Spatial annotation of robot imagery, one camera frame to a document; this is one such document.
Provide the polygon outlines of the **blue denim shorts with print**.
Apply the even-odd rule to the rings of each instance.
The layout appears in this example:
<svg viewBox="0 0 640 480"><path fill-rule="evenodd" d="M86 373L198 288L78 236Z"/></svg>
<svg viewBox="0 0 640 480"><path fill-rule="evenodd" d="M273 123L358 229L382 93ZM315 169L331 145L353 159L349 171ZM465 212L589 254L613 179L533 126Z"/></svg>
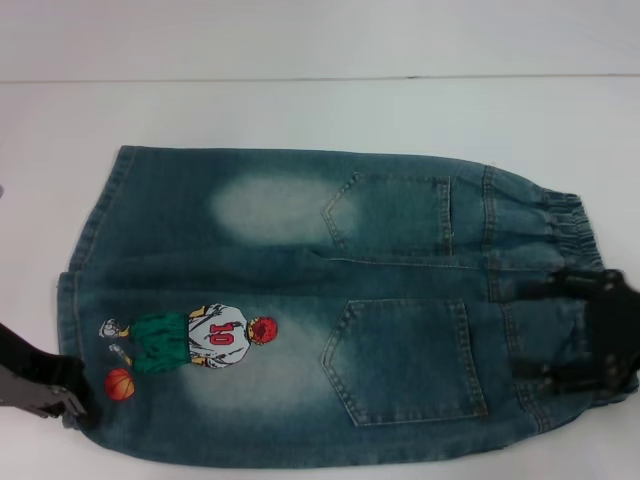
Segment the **blue denim shorts with print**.
<svg viewBox="0 0 640 480"><path fill-rule="evenodd" d="M640 391L550 393L594 360L558 271L606 271L581 199L438 157L124 146L60 275L84 435L217 468L449 460Z"/></svg>

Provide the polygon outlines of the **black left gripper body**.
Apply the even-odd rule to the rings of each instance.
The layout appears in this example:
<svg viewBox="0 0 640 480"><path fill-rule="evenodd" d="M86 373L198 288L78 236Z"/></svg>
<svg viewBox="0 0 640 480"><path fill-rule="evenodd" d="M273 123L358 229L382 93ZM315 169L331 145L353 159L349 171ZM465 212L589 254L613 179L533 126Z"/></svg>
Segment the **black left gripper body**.
<svg viewBox="0 0 640 480"><path fill-rule="evenodd" d="M39 350L2 323L0 365L24 380L43 385L73 387L83 377L79 359Z"/></svg>

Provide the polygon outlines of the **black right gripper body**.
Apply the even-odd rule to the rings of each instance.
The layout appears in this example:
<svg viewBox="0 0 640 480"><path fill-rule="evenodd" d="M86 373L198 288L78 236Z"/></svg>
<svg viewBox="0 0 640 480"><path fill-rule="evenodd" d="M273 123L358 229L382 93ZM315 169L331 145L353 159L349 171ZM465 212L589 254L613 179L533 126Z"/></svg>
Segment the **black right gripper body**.
<svg viewBox="0 0 640 480"><path fill-rule="evenodd" d="M594 360L604 388L620 393L640 369L640 292L619 270L603 273L594 297Z"/></svg>

